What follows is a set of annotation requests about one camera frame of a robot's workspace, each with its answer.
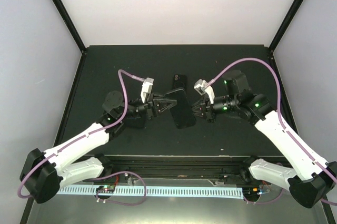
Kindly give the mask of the black smartphone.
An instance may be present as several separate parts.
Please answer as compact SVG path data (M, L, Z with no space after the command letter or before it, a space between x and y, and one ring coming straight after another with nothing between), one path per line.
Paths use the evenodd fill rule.
M176 88L167 92L165 98L176 100L176 105L170 108L176 128L184 129L196 124L196 118L193 114L191 105L184 88Z

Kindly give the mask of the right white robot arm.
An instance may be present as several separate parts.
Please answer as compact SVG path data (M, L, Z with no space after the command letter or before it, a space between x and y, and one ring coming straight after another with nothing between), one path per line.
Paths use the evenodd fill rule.
M262 158L250 159L239 171L240 179L250 184L264 180L287 190L302 206L312 208L336 185L336 162L318 155L279 115L263 94L255 94L239 70L223 75L225 96L216 96L205 80L194 89L202 99L193 105L195 115L209 123L219 114L236 112L265 135L290 163L290 168L272 164Z

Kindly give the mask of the black phone case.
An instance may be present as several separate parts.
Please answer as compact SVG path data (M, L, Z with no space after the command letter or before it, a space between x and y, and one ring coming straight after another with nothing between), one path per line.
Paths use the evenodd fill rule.
M172 81L172 89L183 88L187 90L187 76L183 74L175 74Z

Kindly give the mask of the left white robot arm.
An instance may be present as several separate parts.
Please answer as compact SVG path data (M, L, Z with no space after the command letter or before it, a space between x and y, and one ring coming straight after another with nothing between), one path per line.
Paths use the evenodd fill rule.
M128 105L119 91L108 93L102 105L103 115L86 130L51 149L35 148L28 153L19 177L20 187L26 188L28 197L36 203L45 203L60 189L82 180L110 180L113 168L103 155L85 161L79 158L118 136L125 128L123 115L127 119L152 118L176 105L176 99L156 94L151 94L145 103L137 99Z

